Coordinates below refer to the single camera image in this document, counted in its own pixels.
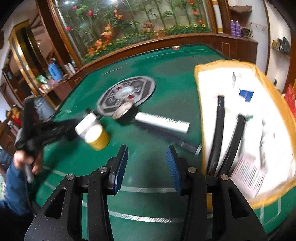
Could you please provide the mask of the person left hand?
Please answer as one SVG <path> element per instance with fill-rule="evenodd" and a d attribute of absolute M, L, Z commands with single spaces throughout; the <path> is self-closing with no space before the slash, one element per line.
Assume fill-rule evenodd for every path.
<path fill-rule="evenodd" d="M 17 150 L 14 153 L 13 163 L 16 169 L 23 171 L 24 165 L 28 164 L 32 166 L 32 173 L 38 174 L 43 167 L 43 150 L 40 150 L 37 157 L 31 157 L 27 155 L 23 150 Z"/>

